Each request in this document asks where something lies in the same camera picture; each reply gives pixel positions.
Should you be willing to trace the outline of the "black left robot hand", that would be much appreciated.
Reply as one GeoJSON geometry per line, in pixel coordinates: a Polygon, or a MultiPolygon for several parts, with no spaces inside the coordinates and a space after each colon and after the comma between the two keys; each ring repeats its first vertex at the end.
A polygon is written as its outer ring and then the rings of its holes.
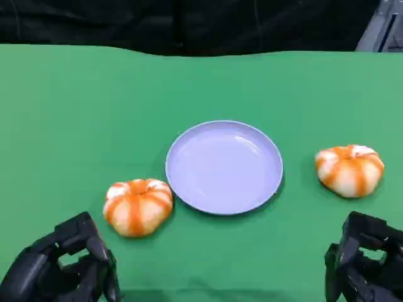
{"type": "Polygon", "coordinates": [[[1,282],[1,301],[121,301],[116,259],[84,211],[25,247],[1,282]]]}

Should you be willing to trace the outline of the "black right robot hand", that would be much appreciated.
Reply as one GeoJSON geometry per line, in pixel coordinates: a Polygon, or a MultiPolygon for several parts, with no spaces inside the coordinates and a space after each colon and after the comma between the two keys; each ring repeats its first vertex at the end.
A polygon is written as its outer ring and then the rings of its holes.
{"type": "Polygon", "coordinates": [[[402,231],[352,211],[325,257],[326,301],[402,301],[402,231]]]}

